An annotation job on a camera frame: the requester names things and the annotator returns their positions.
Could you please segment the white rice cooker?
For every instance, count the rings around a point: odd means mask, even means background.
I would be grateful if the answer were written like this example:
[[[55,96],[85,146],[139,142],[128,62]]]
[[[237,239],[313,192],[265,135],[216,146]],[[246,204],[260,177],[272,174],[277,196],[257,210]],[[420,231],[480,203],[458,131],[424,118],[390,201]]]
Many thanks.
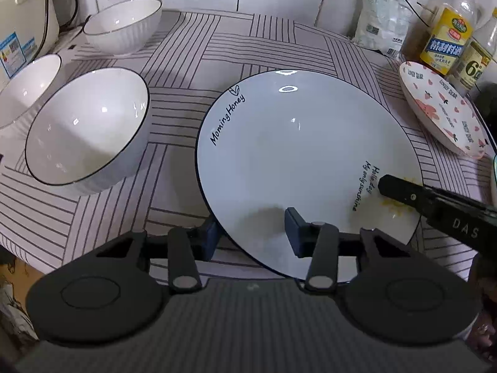
[[[1,86],[57,42],[52,0],[1,0]]]

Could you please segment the white bowl near cooker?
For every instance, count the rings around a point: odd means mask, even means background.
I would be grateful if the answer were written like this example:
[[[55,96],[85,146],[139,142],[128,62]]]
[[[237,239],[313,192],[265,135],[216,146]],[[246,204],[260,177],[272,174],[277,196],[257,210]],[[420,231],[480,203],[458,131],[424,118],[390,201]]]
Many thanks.
[[[25,138],[39,110],[65,81],[59,55],[46,55],[30,63],[1,91],[1,134]]]

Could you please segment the white bowl black rim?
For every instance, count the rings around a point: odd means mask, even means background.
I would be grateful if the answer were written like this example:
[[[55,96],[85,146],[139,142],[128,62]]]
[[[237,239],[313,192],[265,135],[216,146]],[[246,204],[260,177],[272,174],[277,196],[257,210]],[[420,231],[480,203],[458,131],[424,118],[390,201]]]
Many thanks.
[[[89,71],[39,110],[25,141],[27,169],[56,192],[100,193],[139,169],[151,123],[151,94],[141,75],[122,67]]]

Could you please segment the white plastic bag of seasoning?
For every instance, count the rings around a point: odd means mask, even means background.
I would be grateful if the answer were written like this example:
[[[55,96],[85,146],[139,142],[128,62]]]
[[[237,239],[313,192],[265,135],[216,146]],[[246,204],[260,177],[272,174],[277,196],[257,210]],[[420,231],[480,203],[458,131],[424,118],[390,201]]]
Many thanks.
[[[360,0],[361,12],[353,42],[398,58],[408,34],[413,10],[406,0]]]

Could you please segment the clear vinegar bottle green label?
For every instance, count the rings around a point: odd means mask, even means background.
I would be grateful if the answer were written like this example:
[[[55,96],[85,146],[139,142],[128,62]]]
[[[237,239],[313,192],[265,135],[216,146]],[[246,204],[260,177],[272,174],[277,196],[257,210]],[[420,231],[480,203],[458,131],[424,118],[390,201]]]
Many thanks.
[[[484,73],[495,52],[496,8],[493,10],[492,17],[467,41],[462,54],[448,72],[446,81],[461,96],[465,96]]]

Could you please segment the striped white table mat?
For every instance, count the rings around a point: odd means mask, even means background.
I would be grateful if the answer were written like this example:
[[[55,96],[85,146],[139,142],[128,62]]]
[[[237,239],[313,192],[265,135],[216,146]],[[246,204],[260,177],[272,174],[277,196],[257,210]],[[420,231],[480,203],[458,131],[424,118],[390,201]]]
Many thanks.
[[[137,173],[101,193],[71,198],[28,173],[20,141],[1,145],[1,244],[43,273],[128,231],[162,235],[207,216],[194,169],[201,120],[228,87],[262,71],[319,71],[371,95],[400,122],[431,186],[490,200],[492,158],[461,158],[428,135],[405,101],[399,62],[342,35],[256,14],[163,13],[145,48],[125,59],[98,53],[83,37],[62,52],[74,79],[127,67],[147,81],[152,129]]]

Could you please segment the white ribbed bowl at back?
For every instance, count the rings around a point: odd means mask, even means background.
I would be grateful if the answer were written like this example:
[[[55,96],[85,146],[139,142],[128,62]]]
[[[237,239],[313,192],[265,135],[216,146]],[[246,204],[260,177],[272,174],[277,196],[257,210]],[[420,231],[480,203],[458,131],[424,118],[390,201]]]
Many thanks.
[[[129,56],[146,45],[157,31],[161,17],[160,0],[128,0],[91,16],[83,34],[102,53]]]

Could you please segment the large white plate with text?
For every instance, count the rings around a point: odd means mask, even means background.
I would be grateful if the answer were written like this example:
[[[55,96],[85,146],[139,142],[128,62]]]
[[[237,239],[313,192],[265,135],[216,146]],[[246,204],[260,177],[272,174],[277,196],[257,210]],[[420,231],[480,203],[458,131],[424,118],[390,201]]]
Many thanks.
[[[291,278],[304,279],[310,261],[285,234],[288,208],[342,233],[379,229],[402,243],[420,223],[377,188],[386,174],[422,180],[402,127],[361,89],[312,71],[269,71],[229,88],[201,123],[195,167],[227,236]]]

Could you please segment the yellow label oil bottle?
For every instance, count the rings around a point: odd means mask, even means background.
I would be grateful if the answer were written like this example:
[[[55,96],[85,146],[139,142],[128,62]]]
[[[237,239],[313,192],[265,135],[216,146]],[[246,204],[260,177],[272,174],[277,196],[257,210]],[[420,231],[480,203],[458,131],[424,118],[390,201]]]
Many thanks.
[[[446,76],[463,52],[477,23],[476,0],[439,0],[426,30],[408,38],[405,57]]]

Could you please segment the pink strawberry pattern plate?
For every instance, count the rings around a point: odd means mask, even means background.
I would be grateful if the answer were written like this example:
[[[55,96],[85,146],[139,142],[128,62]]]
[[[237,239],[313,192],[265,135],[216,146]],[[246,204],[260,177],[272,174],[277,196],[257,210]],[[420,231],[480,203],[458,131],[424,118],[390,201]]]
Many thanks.
[[[443,146],[461,156],[485,154],[483,126],[471,104],[444,78],[416,62],[399,66],[401,89],[409,107],[426,130]]]

